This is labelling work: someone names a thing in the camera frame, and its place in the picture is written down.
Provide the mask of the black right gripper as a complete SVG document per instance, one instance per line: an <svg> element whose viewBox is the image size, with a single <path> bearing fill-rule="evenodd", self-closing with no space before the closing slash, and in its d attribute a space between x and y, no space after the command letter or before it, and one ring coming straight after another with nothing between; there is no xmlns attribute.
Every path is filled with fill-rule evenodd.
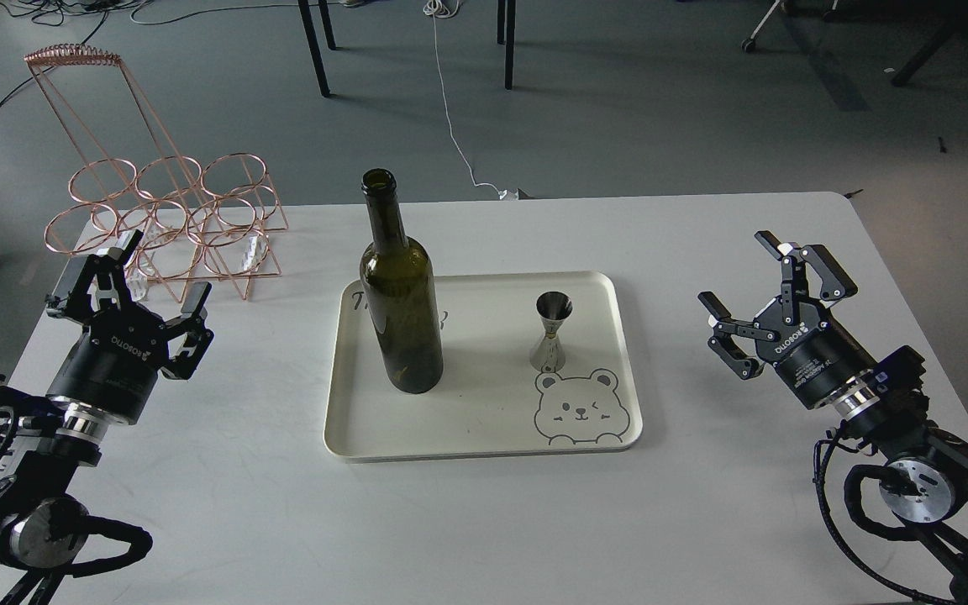
<svg viewBox="0 0 968 605"><path fill-rule="evenodd" d="M775 368L798 401L807 409L822 407L830 393L876 366L827 309L853 297L857 284L825 245L784 244L768 230L757 231L755 238L780 261L780 295L754 318L757 327L731 318L714 292L699 292L699 302L709 311L709 348L736 376L749 380L760 375L763 364L746 355L733 337L758 340L757 356Z"/></svg>

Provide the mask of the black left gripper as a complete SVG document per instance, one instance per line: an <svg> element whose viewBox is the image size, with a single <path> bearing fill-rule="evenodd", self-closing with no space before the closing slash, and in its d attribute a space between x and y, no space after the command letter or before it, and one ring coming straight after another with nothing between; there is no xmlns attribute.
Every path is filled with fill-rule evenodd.
<svg viewBox="0 0 968 605"><path fill-rule="evenodd" d="M61 405L84 403L113 423L130 425L145 410L159 368L168 379L191 379L214 337L205 326L205 302L212 290L208 281L188 287L181 313L162 323L160 334L159 321L150 315L124 313L137 307L124 267L141 239L142 231L127 230L115 245L70 258L55 290L46 296L49 317L91 321L83 326L47 398ZM171 356L170 342L182 336L183 344Z"/></svg>

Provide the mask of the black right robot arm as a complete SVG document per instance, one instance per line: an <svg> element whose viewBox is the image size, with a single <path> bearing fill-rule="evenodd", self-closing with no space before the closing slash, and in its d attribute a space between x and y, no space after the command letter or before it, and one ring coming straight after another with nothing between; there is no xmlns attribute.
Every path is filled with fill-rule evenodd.
<svg viewBox="0 0 968 605"><path fill-rule="evenodd" d="M873 571L839 532L825 486L831 456L849 439L856 453L869 447L885 456L846 475L850 521L880 539L921 544L951 574L950 601L968 604L968 443L929 420L923 357L904 345L873 359L836 321L831 306L858 288L825 246L783 244L767 230L755 237L780 264L780 290L750 321L700 292L709 348L743 380L769 366L807 409L838 411L838 428L814 447L813 483L823 524L858 570L912 601L939 601Z"/></svg>

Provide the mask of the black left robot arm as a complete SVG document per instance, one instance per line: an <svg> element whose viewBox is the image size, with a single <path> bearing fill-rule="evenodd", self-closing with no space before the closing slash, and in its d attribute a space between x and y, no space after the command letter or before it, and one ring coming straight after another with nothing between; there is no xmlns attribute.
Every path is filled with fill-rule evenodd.
<svg viewBox="0 0 968 605"><path fill-rule="evenodd" d="M68 494L77 468L100 459L108 426L138 421L158 376L191 378L213 340L210 283L189 287L171 320L131 298L124 268L141 238L124 231L115 245L69 260L47 313L82 332L45 395L0 376L0 566L24 572L4 604L46 604L66 576L131 566L153 544L145 529L93 516Z"/></svg>

